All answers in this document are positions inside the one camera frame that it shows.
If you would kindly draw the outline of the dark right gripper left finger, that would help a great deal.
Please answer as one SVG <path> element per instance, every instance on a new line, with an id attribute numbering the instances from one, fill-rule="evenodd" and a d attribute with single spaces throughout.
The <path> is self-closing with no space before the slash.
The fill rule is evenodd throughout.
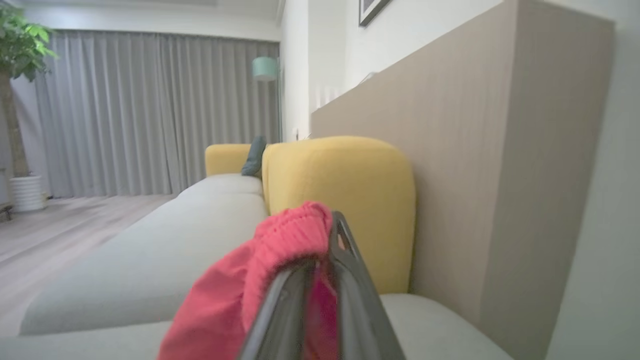
<path id="1" fill-rule="evenodd" d="M 306 310 L 316 261 L 295 260 L 279 269 L 247 331 L 240 360 L 302 360 Z"/>

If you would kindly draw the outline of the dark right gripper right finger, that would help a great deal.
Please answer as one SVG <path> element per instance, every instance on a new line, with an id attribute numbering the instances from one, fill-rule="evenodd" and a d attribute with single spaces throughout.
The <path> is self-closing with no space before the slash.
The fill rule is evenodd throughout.
<path id="1" fill-rule="evenodd" d="M 404 360 L 405 354 L 345 215 L 331 213 L 329 264 L 337 301 L 340 360 Z"/>

